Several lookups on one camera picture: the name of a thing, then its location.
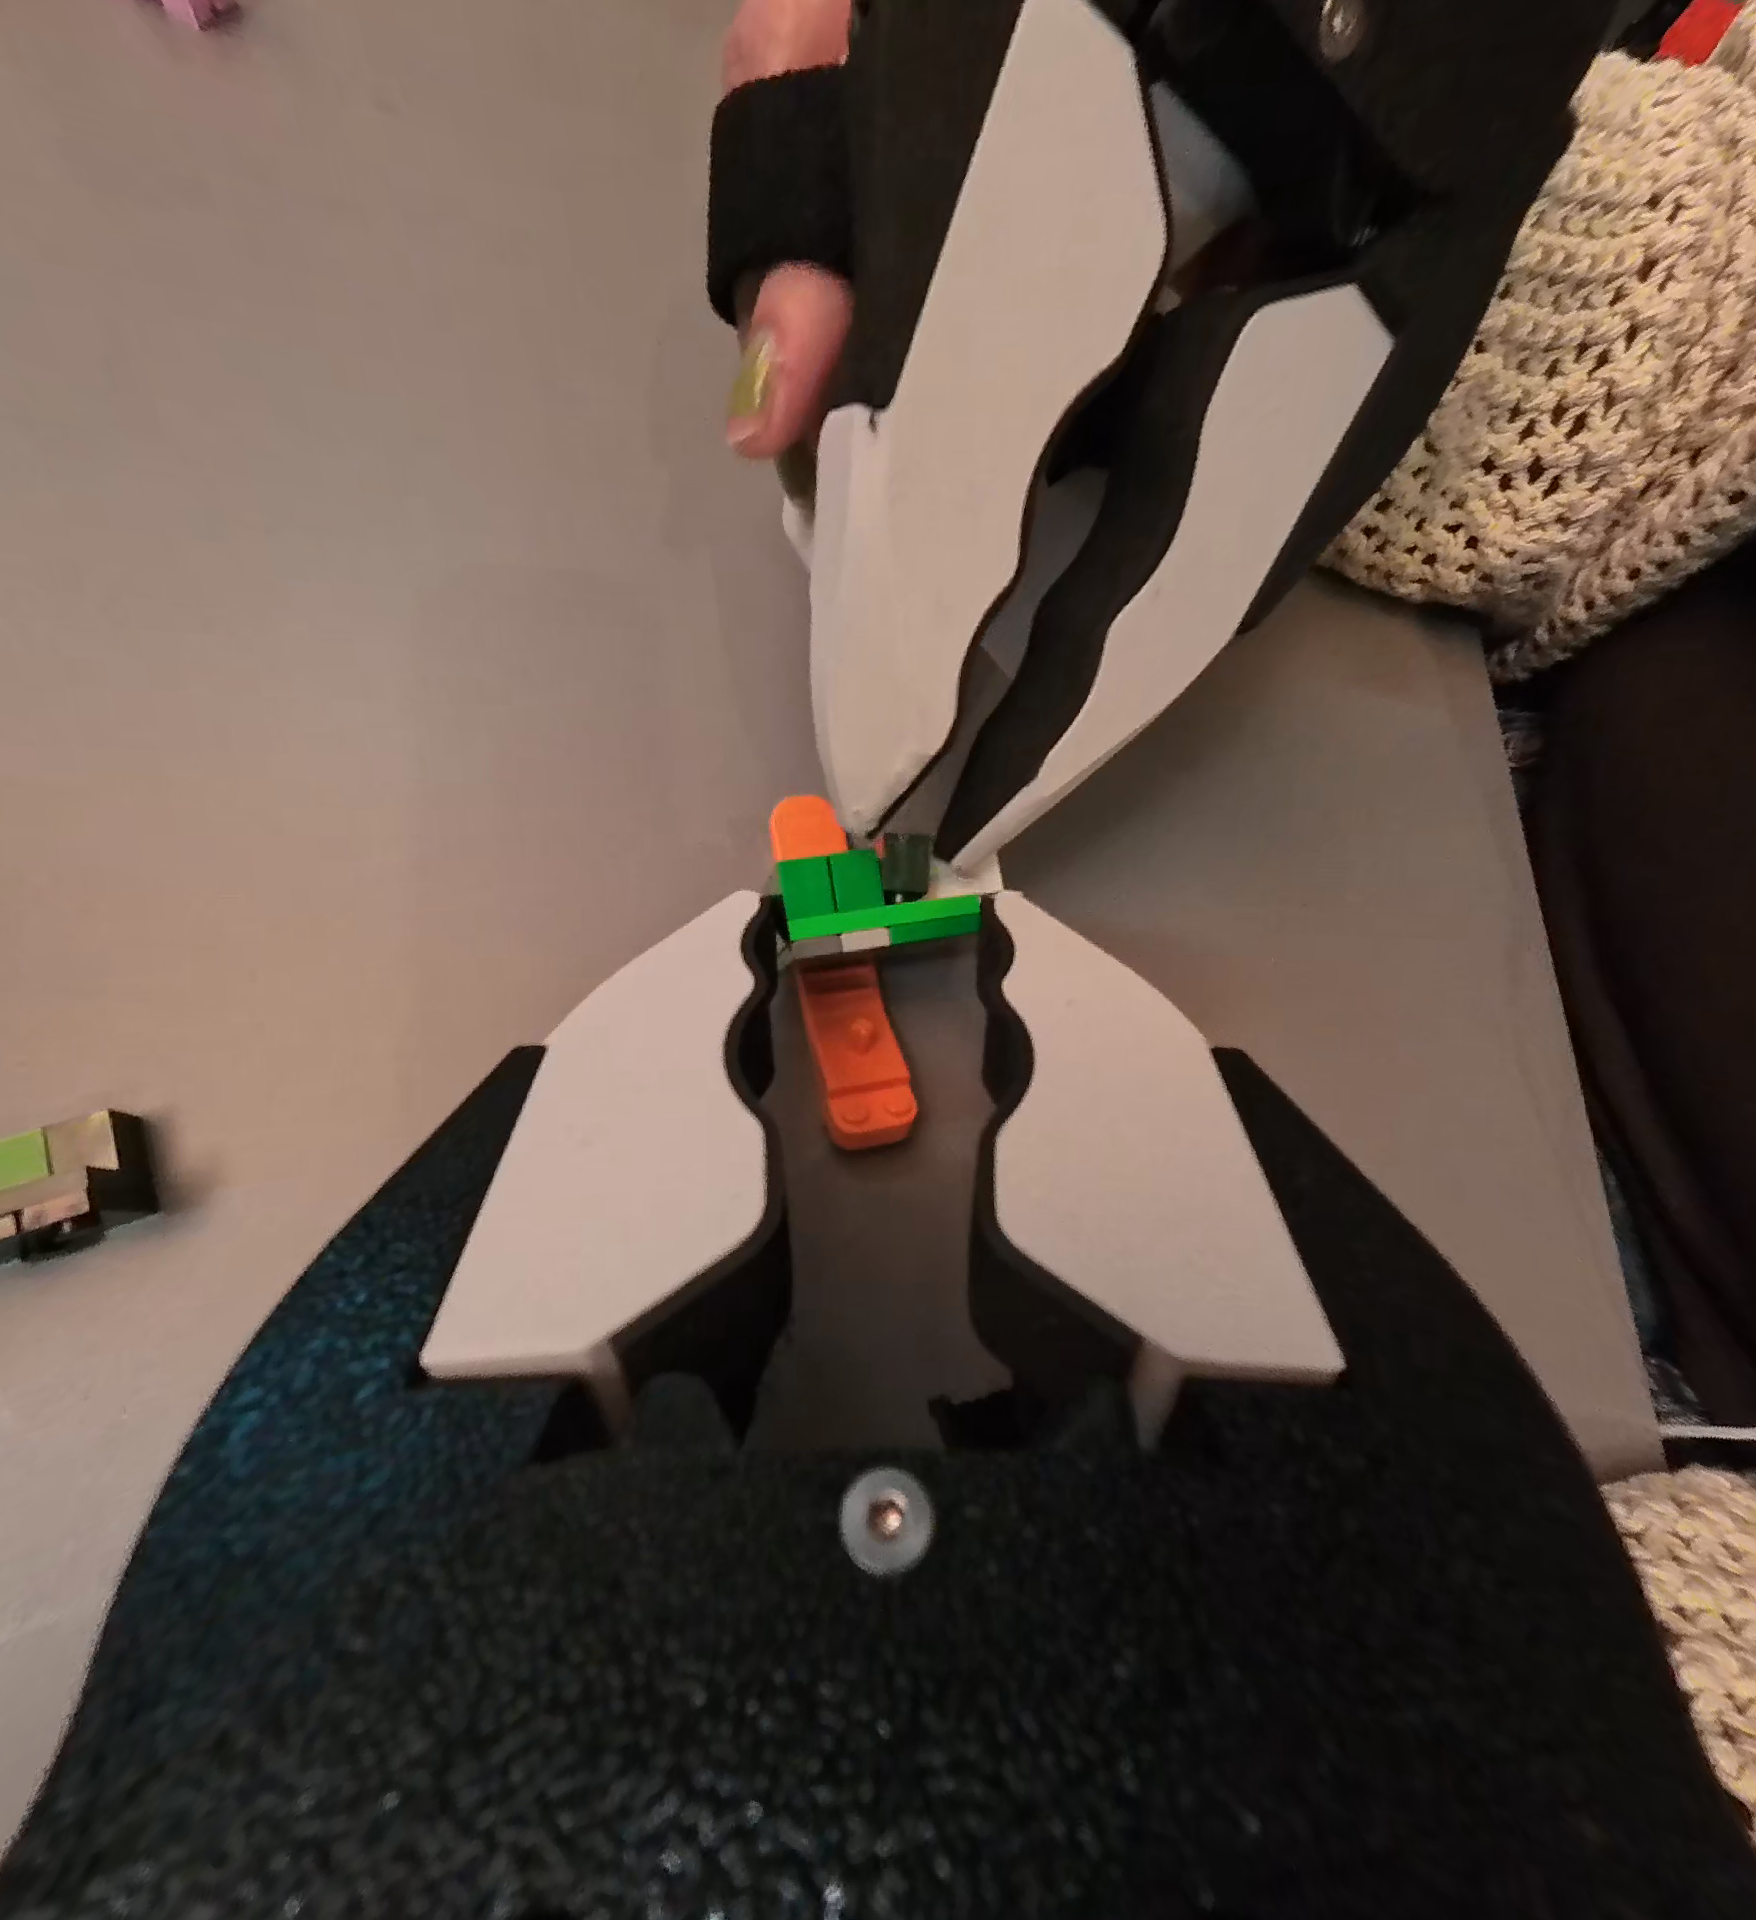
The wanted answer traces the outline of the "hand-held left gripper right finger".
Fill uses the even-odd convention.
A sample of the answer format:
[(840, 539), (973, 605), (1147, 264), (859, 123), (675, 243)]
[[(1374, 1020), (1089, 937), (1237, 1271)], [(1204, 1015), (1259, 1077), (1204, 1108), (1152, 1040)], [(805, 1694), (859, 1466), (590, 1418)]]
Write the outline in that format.
[(1329, 1385), (1347, 1353), (1204, 1032), (1023, 893), (979, 924), (973, 1330), (1044, 1409), (1192, 1380)]

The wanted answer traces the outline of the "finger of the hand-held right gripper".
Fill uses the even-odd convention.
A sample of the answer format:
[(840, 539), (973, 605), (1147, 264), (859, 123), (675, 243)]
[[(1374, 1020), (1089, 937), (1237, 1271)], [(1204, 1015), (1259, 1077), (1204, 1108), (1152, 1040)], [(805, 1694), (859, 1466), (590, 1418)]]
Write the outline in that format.
[(1241, 628), (1394, 334), (1351, 280), (1209, 294), (1151, 337), (1089, 526), (949, 797), (975, 868), (1151, 729)]
[(961, 737), (1044, 468), (1145, 330), (1171, 210), (1096, 3), (876, 3), (842, 76), (856, 315), (818, 445), (813, 694), (829, 797), (869, 834)]

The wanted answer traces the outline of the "person's dark trousers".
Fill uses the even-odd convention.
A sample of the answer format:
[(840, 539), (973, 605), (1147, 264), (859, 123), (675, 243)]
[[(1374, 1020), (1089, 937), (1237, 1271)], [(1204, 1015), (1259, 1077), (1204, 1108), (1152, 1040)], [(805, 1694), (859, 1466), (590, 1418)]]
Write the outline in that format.
[(1756, 547), (1547, 670), (1526, 837), (1656, 1359), (1756, 1426)]

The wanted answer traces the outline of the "person's right forearm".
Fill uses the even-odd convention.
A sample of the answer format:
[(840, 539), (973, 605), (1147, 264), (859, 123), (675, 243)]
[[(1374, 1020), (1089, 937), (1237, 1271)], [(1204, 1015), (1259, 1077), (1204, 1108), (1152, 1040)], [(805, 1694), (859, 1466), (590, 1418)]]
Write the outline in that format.
[(1756, 3), (1605, 54), (1419, 440), (1324, 552), (1530, 679), (1756, 533)]

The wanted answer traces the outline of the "orange brick separator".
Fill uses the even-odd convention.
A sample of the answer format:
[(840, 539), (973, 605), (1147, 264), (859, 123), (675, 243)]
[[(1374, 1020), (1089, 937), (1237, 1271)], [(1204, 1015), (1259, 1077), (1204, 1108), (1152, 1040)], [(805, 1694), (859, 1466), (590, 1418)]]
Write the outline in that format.
[[(784, 859), (854, 848), (832, 803), (817, 794), (781, 797), (769, 821), (776, 869)], [(879, 988), (877, 963), (788, 963), (820, 1088), (827, 1136), (842, 1150), (909, 1138), (919, 1106), (909, 1065)]]

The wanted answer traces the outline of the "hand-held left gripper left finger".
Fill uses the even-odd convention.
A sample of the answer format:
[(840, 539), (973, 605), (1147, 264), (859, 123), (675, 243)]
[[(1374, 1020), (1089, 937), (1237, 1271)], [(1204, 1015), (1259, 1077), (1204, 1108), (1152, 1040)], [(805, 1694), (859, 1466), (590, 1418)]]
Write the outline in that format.
[(749, 1426), (792, 1309), (776, 945), (771, 900), (727, 893), (549, 1032), (420, 1351), (430, 1380), (577, 1384), (617, 1429), (686, 1374)]

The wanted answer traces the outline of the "person's right hand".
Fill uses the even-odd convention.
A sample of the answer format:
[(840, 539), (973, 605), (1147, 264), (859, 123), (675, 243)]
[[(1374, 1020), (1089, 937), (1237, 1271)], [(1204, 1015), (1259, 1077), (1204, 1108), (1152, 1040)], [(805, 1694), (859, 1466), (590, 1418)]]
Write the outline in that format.
[[(851, 13), (851, 1), (739, 3), (721, 47), (721, 96), (771, 76), (840, 64)], [(725, 404), (734, 452), (799, 464), (796, 450), (817, 447), (851, 307), (846, 281), (809, 261), (780, 261), (742, 281), (741, 367)]]

